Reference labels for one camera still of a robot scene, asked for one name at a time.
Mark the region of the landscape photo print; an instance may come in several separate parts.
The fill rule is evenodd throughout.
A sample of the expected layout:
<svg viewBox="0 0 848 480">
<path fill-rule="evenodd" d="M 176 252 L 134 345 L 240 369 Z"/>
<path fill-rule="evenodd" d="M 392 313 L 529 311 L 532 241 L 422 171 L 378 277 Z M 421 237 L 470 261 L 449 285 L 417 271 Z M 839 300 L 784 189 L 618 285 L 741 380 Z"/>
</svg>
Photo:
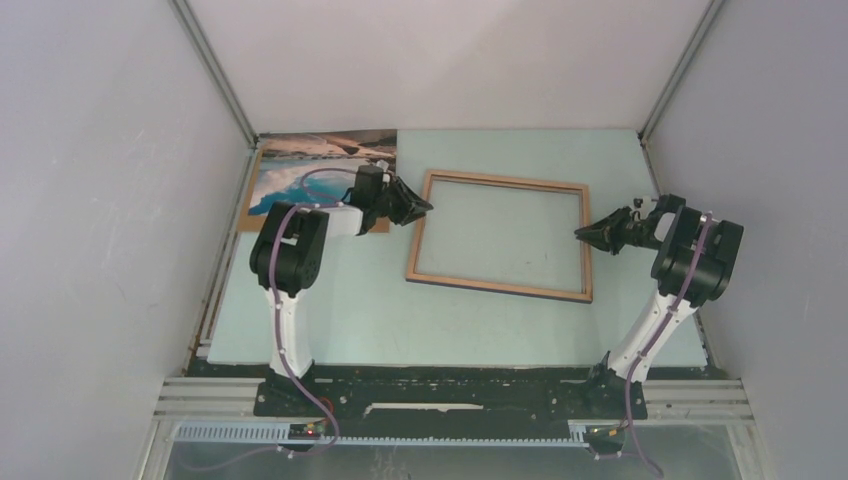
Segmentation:
<svg viewBox="0 0 848 480">
<path fill-rule="evenodd" d="M 246 214 L 264 216 L 276 201 L 324 203 L 343 198 L 359 167 L 396 169 L 397 136 L 394 129 L 267 136 Z"/>
</svg>

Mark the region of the brown cardboard backing board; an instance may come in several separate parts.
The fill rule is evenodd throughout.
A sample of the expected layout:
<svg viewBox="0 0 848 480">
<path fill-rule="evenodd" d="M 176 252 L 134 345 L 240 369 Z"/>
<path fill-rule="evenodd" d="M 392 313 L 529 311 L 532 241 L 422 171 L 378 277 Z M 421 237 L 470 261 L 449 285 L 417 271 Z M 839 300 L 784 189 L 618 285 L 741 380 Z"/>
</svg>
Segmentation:
<svg viewBox="0 0 848 480">
<path fill-rule="evenodd" d="M 264 148 L 247 184 L 237 230 L 259 231 L 277 201 L 323 204 L 346 198 L 357 169 L 377 160 L 384 159 Z"/>
</svg>

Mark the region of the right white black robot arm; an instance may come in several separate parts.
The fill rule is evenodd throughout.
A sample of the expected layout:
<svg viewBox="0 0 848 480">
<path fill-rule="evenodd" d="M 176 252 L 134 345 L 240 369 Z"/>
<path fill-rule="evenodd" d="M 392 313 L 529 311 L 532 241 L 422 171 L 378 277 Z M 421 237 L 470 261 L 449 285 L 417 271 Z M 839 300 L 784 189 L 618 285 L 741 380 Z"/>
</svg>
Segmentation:
<svg viewBox="0 0 848 480">
<path fill-rule="evenodd" d="M 682 321 L 727 289 L 744 227 L 717 220 L 664 194 L 641 197 L 605 218 L 574 231 L 577 240 L 617 255 L 626 246 L 656 252 L 650 269 L 653 290 L 624 339 L 591 370 L 581 392 L 585 411 L 606 418 L 630 391 L 647 379 L 660 349 Z"/>
</svg>

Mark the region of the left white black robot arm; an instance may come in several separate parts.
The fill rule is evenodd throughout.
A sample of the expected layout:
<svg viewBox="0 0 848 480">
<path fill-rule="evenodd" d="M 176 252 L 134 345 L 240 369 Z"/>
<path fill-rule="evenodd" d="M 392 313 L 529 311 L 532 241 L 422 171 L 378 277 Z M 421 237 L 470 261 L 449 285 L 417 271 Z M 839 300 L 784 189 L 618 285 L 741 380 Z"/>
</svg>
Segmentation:
<svg viewBox="0 0 848 480">
<path fill-rule="evenodd" d="M 353 185 L 341 195 L 310 190 L 310 177 L 324 173 L 351 174 Z M 377 165 L 315 169 L 299 179 L 299 187 L 306 199 L 271 205 L 249 258 L 250 270 L 272 309 L 269 366 L 274 374 L 289 379 L 280 387 L 277 402 L 297 417 L 311 412 L 316 403 L 315 388 L 300 379 L 312 367 L 314 356 L 308 346 L 306 315 L 298 305 L 319 276 L 326 241 L 362 236 L 380 219 L 406 226 L 433 210 L 399 176 Z"/>
</svg>

